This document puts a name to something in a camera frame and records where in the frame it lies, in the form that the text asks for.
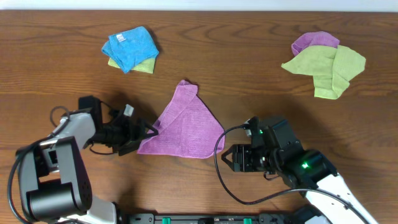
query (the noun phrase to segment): wire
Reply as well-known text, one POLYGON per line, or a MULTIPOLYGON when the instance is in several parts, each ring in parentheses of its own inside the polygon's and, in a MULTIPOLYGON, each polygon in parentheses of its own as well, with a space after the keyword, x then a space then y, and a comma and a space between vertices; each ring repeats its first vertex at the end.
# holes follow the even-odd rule
POLYGON ((275 180, 276 178, 280 177, 279 175, 275 176, 275 177, 267 177, 267 174, 264 173, 264 178, 268 181, 272 181, 275 180))
POLYGON ((52 115, 54 114, 54 111, 56 111, 57 109, 63 109, 63 110, 65 110, 65 112, 67 113, 67 118, 68 118, 68 119, 70 118, 70 112, 69 112, 68 108, 66 108, 66 107, 64 107, 64 106, 56 106, 56 107, 52 108, 52 110, 50 111, 50 122, 52 123, 52 125, 53 125, 54 127, 57 127, 57 125, 55 124, 52 115))
MULTIPOLYGON (((23 160, 23 158, 28 154, 28 152, 30 152, 31 150, 35 149, 42 141, 46 141, 48 139, 51 139, 52 137, 58 135, 69 123, 70 121, 70 112, 69 110, 64 107, 64 106, 56 106, 54 107, 51 112, 50 112, 50 121, 54 126, 54 120, 52 118, 53 112, 57 109, 64 109, 66 114, 67 114, 67 119, 61 124, 61 126, 56 129, 54 132, 50 133, 46 138, 42 138, 36 142, 33 142, 31 145, 29 145, 25 150, 23 150, 19 155, 17 155, 17 159, 15 160, 14 164, 11 167, 11 171, 10 171, 10 175, 8 177, 8 182, 7 182, 7 199, 8 199, 8 204, 11 208, 11 211, 13 212, 13 214, 15 215, 15 217, 23 224, 33 224, 29 221, 27 221, 25 218, 23 218, 17 211, 17 209, 15 208, 14 202, 12 201, 12 180, 14 179, 14 175, 15 175, 15 171, 18 168, 18 165, 21 163, 21 161, 23 160)), ((67 221, 73 221, 75 223, 81 223, 78 220, 67 220, 67 221)))
POLYGON ((358 218, 360 218, 360 219, 362 220, 363 223, 369 224, 369 222, 363 217, 362 214, 360 214, 360 213, 357 211, 357 209, 355 209, 355 208, 352 206, 352 204, 350 204, 349 202, 346 202, 346 201, 343 200, 342 198, 339 198, 338 196, 336 196, 336 195, 334 195, 334 194, 332 194, 332 193, 330 193, 330 192, 327 192, 327 191, 325 191, 325 190, 320 190, 320 189, 316 189, 316 190, 315 190, 315 189, 287 189, 287 190, 283 190, 283 191, 280 191, 280 192, 277 192, 277 193, 268 195, 268 196, 266 196, 266 197, 264 197, 264 198, 260 198, 259 200, 255 200, 255 201, 252 201, 252 202, 245 202, 245 201, 243 201, 243 200, 237 198, 237 196, 235 196, 235 195, 227 188, 227 186, 225 185, 223 179, 221 178, 220 170, 218 169, 217 156, 216 156, 216 155, 217 155, 217 147, 218 147, 218 144, 220 143, 221 139, 222 139, 228 132, 230 132, 230 131, 232 131, 232 130, 235 130, 235 129, 239 129, 239 128, 244 128, 244 125, 235 126, 235 127, 232 127, 232 128, 227 129, 227 130, 226 130, 223 134, 221 134, 221 136, 218 138, 218 140, 217 140, 217 142, 216 142, 216 145, 215 145, 215 147, 214 147, 214 163, 215 163, 215 167, 216 167, 216 172, 217 172, 218 179, 220 180, 220 182, 221 182, 223 188, 225 189, 225 191, 226 191, 233 199, 235 199, 237 202, 239 202, 239 203, 241 203, 241 204, 243 204, 243 205, 255 205, 255 204, 257 204, 257 203, 261 203, 261 202, 265 202, 266 200, 270 200, 270 199, 272 199, 272 198, 274 198, 274 197, 278 197, 278 196, 280 196, 280 195, 284 195, 284 194, 288 194, 288 193, 292 193, 292 192, 316 192, 316 193, 318 193, 318 194, 323 194, 323 195, 329 196, 329 197, 331 197, 331 198, 333 198, 333 199, 339 201, 339 202, 342 203, 346 208, 350 209, 356 216, 358 216, 358 218))
POLYGON ((279 163, 278 163, 277 158, 276 158, 276 152, 277 152, 277 149, 274 149, 274 151, 272 152, 273 159, 274 159, 274 164, 276 166, 276 169, 279 170, 279 172, 282 172, 282 169, 280 168, 279 163))
POLYGON ((107 106, 109 109, 114 110, 113 107, 107 103, 105 103, 104 101, 101 100, 101 103, 103 103, 105 106, 107 106))
POLYGON ((89 150, 90 150, 92 153, 94 153, 94 154, 98 154, 98 155, 102 155, 102 156, 108 156, 108 155, 113 155, 113 154, 115 154, 114 152, 97 152, 97 151, 94 151, 94 150, 93 150, 93 146, 94 146, 94 143, 91 144, 89 150))

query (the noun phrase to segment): green led light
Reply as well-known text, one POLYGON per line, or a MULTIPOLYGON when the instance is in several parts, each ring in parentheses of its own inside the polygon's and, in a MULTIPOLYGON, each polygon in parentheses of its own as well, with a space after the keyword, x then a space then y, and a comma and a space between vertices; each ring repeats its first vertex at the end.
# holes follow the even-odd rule
POLYGON ((304 162, 301 166, 302 166, 304 169, 309 168, 309 165, 308 165, 306 162, 304 162))

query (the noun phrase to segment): white wall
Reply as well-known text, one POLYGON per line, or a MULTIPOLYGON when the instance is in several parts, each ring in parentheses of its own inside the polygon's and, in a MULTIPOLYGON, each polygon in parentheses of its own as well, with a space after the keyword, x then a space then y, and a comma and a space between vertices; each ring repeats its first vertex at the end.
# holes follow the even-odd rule
POLYGON ((398 0, 0 0, 0 9, 398 12, 398 0))

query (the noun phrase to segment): green connector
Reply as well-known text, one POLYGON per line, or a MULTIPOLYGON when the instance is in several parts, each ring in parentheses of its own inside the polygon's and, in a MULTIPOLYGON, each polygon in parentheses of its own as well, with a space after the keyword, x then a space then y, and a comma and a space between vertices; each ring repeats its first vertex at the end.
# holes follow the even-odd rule
POLYGON ((162 219, 162 224, 170 224, 172 222, 172 220, 170 218, 163 218, 162 219))
POLYGON ((251 224, 251 218, 244 218, 243 224, 251 224))

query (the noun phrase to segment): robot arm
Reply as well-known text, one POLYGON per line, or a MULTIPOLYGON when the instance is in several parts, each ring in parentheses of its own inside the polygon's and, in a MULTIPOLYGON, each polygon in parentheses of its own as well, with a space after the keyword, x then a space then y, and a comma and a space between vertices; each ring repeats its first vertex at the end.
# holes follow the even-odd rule
MULTIPOLYGON (((354 197, 336 167, 321 152, 303 149, 287 120, 273 117, 259 121, 254 117, 244 126, 251 144, 235 144, 222 155, 233 171, 264 172, 267 180, 275 179, 269 176, 277 174, 292 189, 323 190, 348 202, 353 209, 319 192, 300 192, 331 223, 364 223, 353 210, 367 223, 377 223, 354 197), (231 153, 233 161, 226 159, 231 153)), ((314 217, 308 223, 329 222, 314 217)))
POLYGON ((93 143, 105 144, 120 156, 138 149, 139 143, 155 136, 157 130, 141 119, 134 124, 130 120, 133 111, 129 105, 122 111, 111 110, 113 119, 103 124, 101 101, 93 96, 80 98, 79 110, 64 115, 55 128, 58 134, 22 158, 19 189, 28 221, 53 223, 60 217, 78 217, 88 223, 116 223, 115 206, 92 196, 80 150, 93 143), (146 134, 147 128, 153 133, 146 134), (60 178, 39 180, 50 172, 59 172, 60 178))

